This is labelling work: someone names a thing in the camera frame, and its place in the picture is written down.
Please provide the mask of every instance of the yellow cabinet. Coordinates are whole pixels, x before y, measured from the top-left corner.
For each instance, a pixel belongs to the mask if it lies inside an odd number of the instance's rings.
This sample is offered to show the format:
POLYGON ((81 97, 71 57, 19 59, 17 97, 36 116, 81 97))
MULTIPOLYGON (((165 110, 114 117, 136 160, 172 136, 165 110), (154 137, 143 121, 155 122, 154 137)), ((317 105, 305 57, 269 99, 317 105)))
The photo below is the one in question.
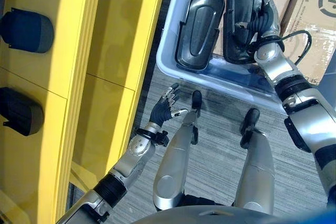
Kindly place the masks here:
POLYGON ((4 212, 13 223, 49 223, 67 100, 1 68, 0 87, 34 99, 45 114, 43 127, 31 136, 0 127, 0 207, 13 202, 4 212))
POLYGON ((133 96, 133 90, 87 74, 70 179, 79 188, 94 187, 122 154, 133 96))
POLYGON ((45 54, 0 42, 0 87, 28 95, 45 113, 43 128, 29 137, 0 126, 0 218, 55 223, 65 212, 69 181, 92 187, 125 151, 160 4, 5 1, 5 11, 49 17, 55 40, 45 54))

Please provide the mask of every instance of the plastic storage container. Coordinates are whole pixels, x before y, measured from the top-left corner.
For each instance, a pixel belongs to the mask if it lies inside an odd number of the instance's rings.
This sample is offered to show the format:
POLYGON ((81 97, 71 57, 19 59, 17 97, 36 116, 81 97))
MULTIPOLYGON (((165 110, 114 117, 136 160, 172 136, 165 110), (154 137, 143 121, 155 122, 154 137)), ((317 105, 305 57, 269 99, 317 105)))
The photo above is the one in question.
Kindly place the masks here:
MULTIPOLYGON (((221 58, 210 60, 208 67, 198 73, 177 67, 174 59, 180 21, 185 21, 190 0, 171 0, 162 38, 156 55, 159 69, 165 74, 186 81, 215 89, 236 98, 266 106, 284 113, 275 91, 259 74, 255 65, 233 65, 221 58)), ((318 89, 336 109, 336 56, 320 82, 318 89)))

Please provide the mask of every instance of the black plastic part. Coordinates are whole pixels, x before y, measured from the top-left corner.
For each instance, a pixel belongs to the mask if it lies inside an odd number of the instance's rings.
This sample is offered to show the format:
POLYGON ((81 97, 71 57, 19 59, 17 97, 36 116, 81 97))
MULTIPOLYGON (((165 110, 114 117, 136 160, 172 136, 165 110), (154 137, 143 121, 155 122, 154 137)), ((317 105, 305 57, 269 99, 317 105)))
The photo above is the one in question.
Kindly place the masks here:
POLYGON ((252 22, 259 17, 263 0, 226 0, 224 14, 224 58, 233 64, 253 63, 248 46, 255 32, 236 27, 238 22, 252 22))
POLYGON ((219 35, 224 0, 191 0, 180 33, 175 60, 184 68, 205 69, 219 35))
POLYGON ((169 143, 169 138, 167 135, 168 135, 167 131, 162 131, 162 133, 158 132, 156 134, 155 144, 167 147, 169 143))
POLYGON ((315 152, 315 159, 323 169, 329 162, 336 160, 336 144, 328 145, 315 152))
POLYGON ((158 132, 154 134, 153 132, 147 131, 145 129, 137 129, 136 133, 137 135, 147 138, 148 140, 153 142, 153 144, 163 145, 164 147, 168 146, 169 138, 167 131, 162 131, 162 133, 158 132))
POLYGON ((287 77, 281 80, 276 86, 275 91, 283 102, 286 98, 305 89, 310 89, 309 82, 300 75, 287 77))
POLYGON ((329 190, 327 206, 336 207, 336 185, 329 190))
POLYGON ((313 105, 315 105, 315 104, 318 104, 319 102, 317 101, 317 100, 308 100, 308 101, 305 101, 305 102, 303 102, 303 103, 301 103, 301 104, 298 104, 298 105, 296 105, 295 107, 293 107, 293 108, 291 108, 290 106, 288 106, 288 105, 284 105, 283 107, 284 107, 284 110, 286 111, 286 113, 288 114, 288 115, 290 115, 290 114, 293 114, 294 112, 298 112, 298 111, 300 111, 300 110, 304 110, 304 109, 306 109, 306 108, 308 108, 308 107, 310 107, 310 106, 313 106, 313 105))
POLYGON ((193 195, 184 195, 177 206, 182 207, 182 206, 223 206, 223 205, 216 203, 210 199, 195 197, 193 195))
MULTIPOLYGON (((269 43, 273 43, 275 40, 279 40, 280 37, 276 36, 276 35, 272 35, 272 36, 267 36, 265 38, 260 38, 257 41, 252 42, 247 49, 247 53, 249 55, 254 55, 255 52, 262 46, 269 44, 269 43)), ((277 41, 279 47, 281 48, 281 51, 285 51, 285 44, 284 42, 281 41, 277 41)))
POLYGON ((243 134, 240 140, 241 148, 246 149, 246 150, 248 149, 248 144, 250 142, 252 134, 253 134, 253 131, 245 131, 245 133, 243 134))
POLYGON ((54 40, 49 18, 15 8, 1 19, 0 34, 10 48, 29 52, 47 52, 54 40))
POLYGON ((247 111, 244 121, 240 127, 241 135, 244 135, 248 127, 255 127, 260 117, 260 112, 258 109, 251 108, 247 111))
POLYGON ((105 212, 105 214, 103 216, 99 215, 91 206, 89 205, 83 205, 81 206, 78 211, 82 211, 83 215, 86 215, 87 217, 85 218, 85 221, 89 219, 94 220, 96 223, 101 223, 107 220, 107 218, 110 216, 110 214, 108 212, 105 212))
POLYGON ((202 93, 200 90, 195 90, 192 95, 191 108, 200 110, 202 106, 202 93))
POLYGON ((305 152, 311 153, 310 148, 306 145, 306 143, 302 139, 301 135, 299 134, 299 132, 295 128, 295 126, 294 126, 292 120, 290 119, 290 117, 286 118, 284 123, 285 123, 287 131, 288 131, 290 137, 292 138, 295 146, 297 148, 305 151, 305 152))
POLYGON ((156 134, 155 133, 147 131, 145 129, 141 129, 141 128, 137 129, 136 134, 140 135, 144 138, 147 138, 148 140, 151 140, 151 141, 156 139, 156 134))
POLYGON ((191 141, 191 144, 196 145, 196 144, 198 144, 198 128, 195 127, 195 126, 193 127, 193 133, 194 133, 194 138, 191 141))
POLYGON ((127 190, 116 177, 108 173, 94 187, 94 190, 113 208, 126 194, 127 190))
POLYGON ((0 114, 8 119, 4 126, 23 136, 32 135, 43 125, 43 109, 31 98, 10 88, 0 88, 0 114))

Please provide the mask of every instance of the robotic hand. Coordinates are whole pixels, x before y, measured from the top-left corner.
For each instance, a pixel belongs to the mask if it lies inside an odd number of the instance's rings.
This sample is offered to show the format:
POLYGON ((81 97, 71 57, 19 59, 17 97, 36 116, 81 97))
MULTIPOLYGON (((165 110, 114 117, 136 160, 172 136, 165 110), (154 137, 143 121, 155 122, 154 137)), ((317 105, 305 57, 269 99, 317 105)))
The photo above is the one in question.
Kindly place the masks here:
POLYGON ((123 198, 141 175, 147 161, 155 152, 155 145, 167 146, 167 132, 160 133, 162 124, 176 116, 186 114, 187 109, 171 111, 178 100, 177 83, 169 87, 154 106, 150 120, 144 129, 138 129, 127 151, 98 182, 94 189, 84 194, 57 222, 97 223, 104 222, 112 208, 123 198))

